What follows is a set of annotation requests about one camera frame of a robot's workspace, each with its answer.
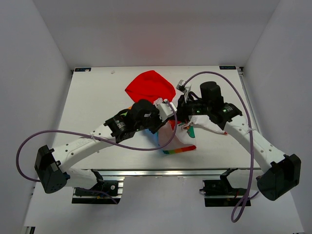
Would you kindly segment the red white rainbow kids jacket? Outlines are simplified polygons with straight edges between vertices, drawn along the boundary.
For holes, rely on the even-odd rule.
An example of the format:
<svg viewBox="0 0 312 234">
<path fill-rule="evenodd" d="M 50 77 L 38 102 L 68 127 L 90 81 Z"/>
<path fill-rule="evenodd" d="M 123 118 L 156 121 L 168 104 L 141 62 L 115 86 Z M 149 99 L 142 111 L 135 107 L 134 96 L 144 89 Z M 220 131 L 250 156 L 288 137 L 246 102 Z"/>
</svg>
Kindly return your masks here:
<svg viewBox="0 0 312 234">
<path fill-rule="evenodd" d="M 171 101 L 171 106 L 177 104 L 176 90 L 173 85 L 154 70 L 146 71 L 138 75 L 125 89 L 128 96 L 134 101 L 147 100 L 160 111 L 160 119 L 163 126 L 152 136 L 164 154 L 178 154 L 196 149 L 194 128 L 202 128 L 218 135 L 227 135 L 218 126 L 214 125 L 208 116 L 187 116 L 186 119 L 174 119 L 164 121 L 166 113 L 174 114 L 164 99 Z"/>
</svg>

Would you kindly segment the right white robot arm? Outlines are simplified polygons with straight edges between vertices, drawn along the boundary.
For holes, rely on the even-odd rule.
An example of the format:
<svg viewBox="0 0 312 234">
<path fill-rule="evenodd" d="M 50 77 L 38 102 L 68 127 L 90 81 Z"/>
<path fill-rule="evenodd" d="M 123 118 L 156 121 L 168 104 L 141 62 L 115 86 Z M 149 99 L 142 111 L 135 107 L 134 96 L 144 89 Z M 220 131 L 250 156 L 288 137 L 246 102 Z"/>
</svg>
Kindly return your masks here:
<svg viewBox="0 0 312 234">
<path fill-rule="evenodd" d="M 234 104 L 224 101 L 216 82 L 202 83 L 200 97 L 191 92 L 190 86 L 183 80 L 176 88 L 183 92 L 178 99 L 179 119 L 208 116 L 212 123 L 231 135 L 245 150 L 253 152 L 253 157 L 263 172 L 256 180 L 256 185 L 268 200 L 277 200 L 299 184 L 300 158 L 295 154 L 286 155 L 258 131 L 252 130 L 247 117 Z"/>
</svg>

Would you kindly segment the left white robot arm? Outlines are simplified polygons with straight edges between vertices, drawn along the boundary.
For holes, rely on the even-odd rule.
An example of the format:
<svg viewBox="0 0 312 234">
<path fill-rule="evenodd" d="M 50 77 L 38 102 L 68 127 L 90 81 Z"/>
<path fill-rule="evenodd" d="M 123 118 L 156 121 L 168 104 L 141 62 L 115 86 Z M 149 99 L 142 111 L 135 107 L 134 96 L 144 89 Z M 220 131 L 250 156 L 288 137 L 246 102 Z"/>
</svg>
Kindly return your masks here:
<svg viewBox="0 0 312 234">
<path fill-rule="evenodd" d="M 152 104 L 142 99 L 131 109 L 124 109 L 105 121 L 90 134 L 70 143 L 50 149 L 39 148 L 35 170 L 47 194 L 55 193 L 63 187 L 87 189 L 91 194 L 99 194 L 104 179 L 95 169 L 76 169 L 73 166 L 100 150 L 132 138 L 145 129 L 155 133 L 172 115 L 167 103 Z"/>
</svg>

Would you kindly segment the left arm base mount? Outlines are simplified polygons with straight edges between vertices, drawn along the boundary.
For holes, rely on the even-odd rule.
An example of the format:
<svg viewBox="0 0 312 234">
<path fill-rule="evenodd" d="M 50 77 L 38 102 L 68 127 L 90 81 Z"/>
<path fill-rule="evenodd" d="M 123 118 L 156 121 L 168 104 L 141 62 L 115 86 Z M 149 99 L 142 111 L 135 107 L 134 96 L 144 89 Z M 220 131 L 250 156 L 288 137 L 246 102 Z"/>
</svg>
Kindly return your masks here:
<svg viewBox="0 0 312 234">
<path fill-rule="evenodd" d="M 91 170 L 97 183 L 91 189 L 75 187 L 72 204 L 117 205 L 121 200 L 121 180 L 105 180 L 97 170 Z"/>
</svg>

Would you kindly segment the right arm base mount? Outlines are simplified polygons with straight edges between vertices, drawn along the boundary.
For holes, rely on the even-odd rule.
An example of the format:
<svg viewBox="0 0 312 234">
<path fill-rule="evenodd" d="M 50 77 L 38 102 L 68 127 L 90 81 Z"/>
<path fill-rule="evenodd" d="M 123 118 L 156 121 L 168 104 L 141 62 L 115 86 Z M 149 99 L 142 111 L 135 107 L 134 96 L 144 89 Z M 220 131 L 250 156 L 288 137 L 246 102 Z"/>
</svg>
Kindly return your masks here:
<svg viewBox="0 0 312 234">
<path fill-rule="evenodd" d="M 203 180 L 203 188 L 199 192 L 204 195 L 205 207 L 234 207 L 244 196 L 247 189 L 229 181 L 234 172 L 238 169 L 228 169 L 217 179 Z"/>
</svg>

